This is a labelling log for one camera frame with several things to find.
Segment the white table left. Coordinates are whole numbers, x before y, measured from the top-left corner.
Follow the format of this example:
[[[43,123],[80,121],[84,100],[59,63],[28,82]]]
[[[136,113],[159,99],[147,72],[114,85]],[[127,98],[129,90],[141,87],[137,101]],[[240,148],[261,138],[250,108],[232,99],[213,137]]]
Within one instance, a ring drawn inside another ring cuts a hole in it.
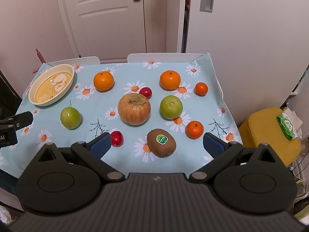
[[[88,66],[88,65],[101,64],[101,62],[98,57],[91,56],[91,57],[81,57],[81,58],[66,59],[66,60],[54,61],[54,62],[49,62],[49,63],[43,63],[41,66],[44,66],[45,64],[49,65],[50,67],[54,67],[59,64],[70,64],[73,67],[77,67],[77,66]],[[36,68],[32,73],[35,74],[40,70],[42,70],[42,73],[44,73],[45,71],[47,71],[47,68],[45,70],[41,67]],[[23,93],[22,99],[24,99],[28,95],[34,80],[35,79],[32,79],[32,82],[30,82],[30,84],[27,86],[26,90]]]

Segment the small tangerine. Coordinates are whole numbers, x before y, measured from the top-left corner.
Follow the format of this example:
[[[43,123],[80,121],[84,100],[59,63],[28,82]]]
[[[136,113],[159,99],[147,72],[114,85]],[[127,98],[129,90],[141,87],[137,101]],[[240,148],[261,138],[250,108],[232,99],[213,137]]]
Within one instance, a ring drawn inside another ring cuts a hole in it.
[[[205,96],[208,93],[208,86],[203,82],[198,82],[195,85],[194,91],[199,96]]]
[[[185,132],[189,138],[197,139],[203,135],[204,127],[202,123],[194,120],[187,124]]]

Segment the cream yellow cartoon plate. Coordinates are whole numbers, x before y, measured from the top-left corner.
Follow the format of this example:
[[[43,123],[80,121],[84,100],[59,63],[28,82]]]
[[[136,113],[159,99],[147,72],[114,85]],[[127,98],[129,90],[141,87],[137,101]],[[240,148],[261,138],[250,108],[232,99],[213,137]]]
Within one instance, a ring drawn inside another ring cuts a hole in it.
[[[55,103],[68,92],[72,86],[74,75],[74,68],[70,64],[59,64],[48,69],[33,82],[28,100],[40,107]]]

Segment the white panel door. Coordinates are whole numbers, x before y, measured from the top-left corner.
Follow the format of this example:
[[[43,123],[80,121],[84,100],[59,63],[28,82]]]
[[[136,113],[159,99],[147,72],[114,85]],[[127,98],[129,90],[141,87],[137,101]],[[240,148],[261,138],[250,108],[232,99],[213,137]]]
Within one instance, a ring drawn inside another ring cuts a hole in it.
[[[58,0],[58,4],[76,57],[96,56],[102,63],[116,63],[147,51],[143,0]]]

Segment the blue daisy tablecloth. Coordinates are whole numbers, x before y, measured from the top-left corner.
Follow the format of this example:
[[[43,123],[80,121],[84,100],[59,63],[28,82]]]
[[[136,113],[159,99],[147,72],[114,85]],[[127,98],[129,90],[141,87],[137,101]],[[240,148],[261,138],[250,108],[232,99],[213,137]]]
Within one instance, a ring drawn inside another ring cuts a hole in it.
[[[224,100],[221,102],[182,102],[180,117],[165,119],[160,113],[160,102],[150,98],[151,114],[140,126],[124,123],[118,113],[118,102],[129,93],[139,93],[144,85],[134,85],[125,92],[122,64],[95,64],[75,69],[72,87],[56,103],[38,107],[26,96],[19,112],[32,112],[32,124],[17,132],[16,145],[1,149],[1,170],[20,177],[39,149],[48,142],[58,147],[69,147],[77,141],[91,141],[102,132],[120,131],[124,143],[112,147],[103,156],[103,161],[123,174],[130,172],[191,174],[211,161],[212,156],[204,149],[203,139],[191,139],[185,133],[186,125],[194,120],[202,123],[205,132],[210,132],[225,142],[241,142],[235,121]],[[114,77],[114,85],[108,91],[98,91],[93,84],[94,76],[108,71]],[[72,103],[82,115],[76,129],[67,129],[60,122],[61,111]],[[165,158],[155,156],[147,144],[147,134],[156,128],[164,129],[177,144],[175,152]]]

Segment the white table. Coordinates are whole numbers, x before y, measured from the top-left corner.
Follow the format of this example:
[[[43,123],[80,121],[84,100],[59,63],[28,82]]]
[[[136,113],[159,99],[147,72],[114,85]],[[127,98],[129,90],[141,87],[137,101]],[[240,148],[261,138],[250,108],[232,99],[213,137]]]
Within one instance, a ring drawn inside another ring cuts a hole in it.
[[[179,73],[181,83],[175,90],[161,87],[159,77],[167,70]],[[121,69],[124,76],[125,92],[134,85],[144,85],[152,89],[152,100],[160,102],[164,96],[175,95],[183,102],[194,101],[221,102],[223,91],[218,82],[212,59],[209,53],[152,53],[130,55],[130,61]],[[208,93],[199,96],[194,88],[198,82],[208,86]]]
[[[91,57],[81,57],[81,58],[66,59],[66,60],[54,61],[54,62],[49,62],[49,63],[43,63],[41,66],[44,66],[45,64],[49,65],[50,67],[54,67],[59,64],[70,64],[73,67],[77,67],[77,66],[88,66],[88,65],[101,64],[101,62],[98,57],[91,56]],[[40,70],[42,70],[42,73],[44,73],[45,71],[47,71],[47,68],[45,70],[41,67],[36,68],[32,73],[35,74]],[[23,93],[22,99],[24,99],[28,95],[34,80],[35,79],[32,79],[32,82],[30,82],[30,84],[27,86],[26,90]]]

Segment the large orange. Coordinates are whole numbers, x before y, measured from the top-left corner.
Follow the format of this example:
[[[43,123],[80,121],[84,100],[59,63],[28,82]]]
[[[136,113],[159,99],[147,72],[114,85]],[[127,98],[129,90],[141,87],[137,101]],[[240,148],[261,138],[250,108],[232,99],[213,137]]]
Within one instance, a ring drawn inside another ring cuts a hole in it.
[[[175,90],[181,83],[181,77],[179,73],[173,70],[165,71],[160,76],[160,85],[165,90]]]
[[[108,71],[101,71],[94,76],[93,84],[98,91],[108,91],[114,85],[114,77]]]

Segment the yellow stool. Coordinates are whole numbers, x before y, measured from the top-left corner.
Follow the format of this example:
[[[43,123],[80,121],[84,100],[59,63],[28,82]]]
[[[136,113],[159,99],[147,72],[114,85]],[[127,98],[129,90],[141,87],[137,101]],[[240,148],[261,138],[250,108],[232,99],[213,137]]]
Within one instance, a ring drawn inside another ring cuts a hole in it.
[[[251,114],[239,127],[243,145],[257,148],[260,143],[268,143],[282,162],[289,166],[301,152],[299,138],[288,140],[281,130],[277,116],[283,111],[270,107]]]

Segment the green apple with stem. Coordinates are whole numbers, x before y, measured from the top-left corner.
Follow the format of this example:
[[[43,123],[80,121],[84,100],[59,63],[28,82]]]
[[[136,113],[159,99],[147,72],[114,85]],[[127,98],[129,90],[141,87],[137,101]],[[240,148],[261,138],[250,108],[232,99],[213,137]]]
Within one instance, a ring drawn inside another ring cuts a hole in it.
[[[67,129],[76,129],[82,122],[82,115],[70,103],[68,107],[61,111],[60,122]]]

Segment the brown kiwi with sticker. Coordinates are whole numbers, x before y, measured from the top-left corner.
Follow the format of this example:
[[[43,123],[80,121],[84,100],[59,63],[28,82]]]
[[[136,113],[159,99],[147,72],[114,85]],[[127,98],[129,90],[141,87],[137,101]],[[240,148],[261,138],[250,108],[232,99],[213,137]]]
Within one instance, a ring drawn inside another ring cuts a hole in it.
[[[159,158],[172,155],[177,147],[175,139],[160,128],[153,129],[147,134],[147,144],[152,153]]]

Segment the white table right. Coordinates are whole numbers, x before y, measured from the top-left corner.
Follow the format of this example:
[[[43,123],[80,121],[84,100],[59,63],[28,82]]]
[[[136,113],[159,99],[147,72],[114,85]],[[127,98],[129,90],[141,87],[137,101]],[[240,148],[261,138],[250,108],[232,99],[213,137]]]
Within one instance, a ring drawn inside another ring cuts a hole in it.
[[[175,90],[161,87],[159,77],[167,70],[179,73],[181,83]],[[121,69],[124,76],[125,92],[134,85],[144,85],[152,89],[152,100],[160,102],[164,96],[175,95],[183,102],[194,101],[221,102],[223,91],[218,82],[212,59],[209,53],[152,53],[130,55],[130,61]],[[198,82],[208,86],[208,93],[199,96],[194,88]]]

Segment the large red yellow apple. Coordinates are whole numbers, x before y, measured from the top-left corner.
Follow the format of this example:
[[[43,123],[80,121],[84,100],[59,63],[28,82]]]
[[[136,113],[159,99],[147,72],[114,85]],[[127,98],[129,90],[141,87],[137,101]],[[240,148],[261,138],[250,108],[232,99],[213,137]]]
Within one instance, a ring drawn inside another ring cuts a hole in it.
[[[124,95],[119,100],[117,108],[121,120],[132,126],[139,126],[146,122],[151,112],[149,100],[137,93]]]

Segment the red cherry tomato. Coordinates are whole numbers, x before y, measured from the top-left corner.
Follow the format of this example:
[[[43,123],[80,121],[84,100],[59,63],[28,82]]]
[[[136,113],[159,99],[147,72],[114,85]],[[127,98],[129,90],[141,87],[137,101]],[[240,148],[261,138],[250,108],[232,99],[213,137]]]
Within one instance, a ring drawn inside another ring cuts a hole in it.
[[[124,138],[123,138],[123,135],[120,131],[115,130],[110,135],[111,135],[111,139],[112,139],[112,146],[120,147],[120,146],[123,145]]]
[[[152,97],[152,90],[149,87],[143,87],[139,93],[143,96],[145,96],[147,99],[150,99]]]

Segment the white wardrobe sliding door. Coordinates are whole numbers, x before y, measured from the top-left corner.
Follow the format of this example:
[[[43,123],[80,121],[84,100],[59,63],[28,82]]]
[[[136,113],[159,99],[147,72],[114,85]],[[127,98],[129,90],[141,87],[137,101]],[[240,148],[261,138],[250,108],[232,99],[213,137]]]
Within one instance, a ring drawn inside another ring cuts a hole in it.
[[[190,0],[186,51],[209,53],[237,124],[280,107],[308,66],[308,0]]]

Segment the green wet wipes pack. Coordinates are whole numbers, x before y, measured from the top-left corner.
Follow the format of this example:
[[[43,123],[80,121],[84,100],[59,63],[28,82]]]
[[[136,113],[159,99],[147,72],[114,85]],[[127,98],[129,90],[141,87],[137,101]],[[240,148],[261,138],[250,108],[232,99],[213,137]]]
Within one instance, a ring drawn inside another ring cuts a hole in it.
[[[276,119],[287,140],[292,140],[298,137],[296,129],[286,113],[280,114]]]

